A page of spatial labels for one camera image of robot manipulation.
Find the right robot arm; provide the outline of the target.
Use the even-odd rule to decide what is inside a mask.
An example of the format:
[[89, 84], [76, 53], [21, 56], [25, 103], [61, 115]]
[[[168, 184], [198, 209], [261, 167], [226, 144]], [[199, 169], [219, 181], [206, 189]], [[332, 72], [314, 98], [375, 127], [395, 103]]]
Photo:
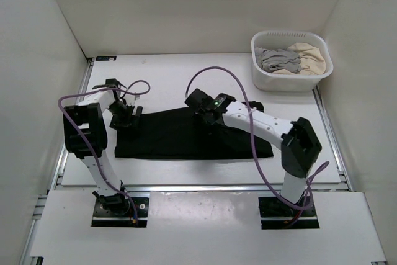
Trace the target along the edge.
[[[309, 120], [303, 117], [296, 121], [280, 119], [253, 109], [227, 94], [221, 93], [212, 98], [200, 89], [186, 96], [185, 103], [205, 124], [235, 128], [250, 134], [254, 162], [268, 188], [279, 199], [282, 213], [293, 215], [313, 205], [309, 173], [322, 145]], [[259, 166], [255, 137], [269, 142], [281, 152], [285, 176], [280, 192], [272, 188]]]

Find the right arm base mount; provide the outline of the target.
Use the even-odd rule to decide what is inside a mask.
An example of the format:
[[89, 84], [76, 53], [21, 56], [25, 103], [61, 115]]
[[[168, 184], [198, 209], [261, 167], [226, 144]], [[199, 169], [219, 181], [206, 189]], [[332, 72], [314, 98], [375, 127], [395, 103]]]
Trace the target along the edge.
[[291, 209], [276, 197], [259, 197], [262, 230], [319, 229], [315, 206], [305, 211]]

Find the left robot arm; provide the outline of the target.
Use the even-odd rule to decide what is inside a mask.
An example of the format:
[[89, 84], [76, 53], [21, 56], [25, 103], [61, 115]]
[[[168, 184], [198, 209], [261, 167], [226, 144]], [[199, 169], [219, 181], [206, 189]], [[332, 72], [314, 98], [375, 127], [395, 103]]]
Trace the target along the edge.
[[134, 106], [126, 104], [126, 94], [131, 94], [128, 88], [111, 78], [90, 92], [59, 98], [58, 107], [63, 114], [65, 147], [89, 170], [96, 183], [93, 194], [98, 203], [116, 215], [130, 214], [136, 221], [136, 204], [115, 174], [106, 153], [108, 138], [103, 118], [103, 113], [109, 111], [117, 125], [132, 124]]

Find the black trousers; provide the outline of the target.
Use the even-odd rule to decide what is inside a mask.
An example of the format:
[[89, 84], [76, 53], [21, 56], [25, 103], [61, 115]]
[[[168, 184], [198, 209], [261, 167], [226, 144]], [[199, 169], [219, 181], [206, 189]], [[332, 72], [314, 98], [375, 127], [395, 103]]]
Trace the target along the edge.
[[135, 127], [117, 132], [116, 158], [150, 160], [251, 159], [250, 134], [206, 125], [188, 107], [142, 114]]

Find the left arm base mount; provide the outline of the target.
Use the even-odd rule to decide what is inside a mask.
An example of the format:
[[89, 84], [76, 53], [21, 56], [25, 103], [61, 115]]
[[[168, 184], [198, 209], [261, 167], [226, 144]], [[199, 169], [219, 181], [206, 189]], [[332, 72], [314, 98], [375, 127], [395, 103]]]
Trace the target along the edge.
[[146, 228], [149, 197], [132, 197], [134, 205], [120, 194], [102, 196], [96, 191], [92, 213], [92, 227]]

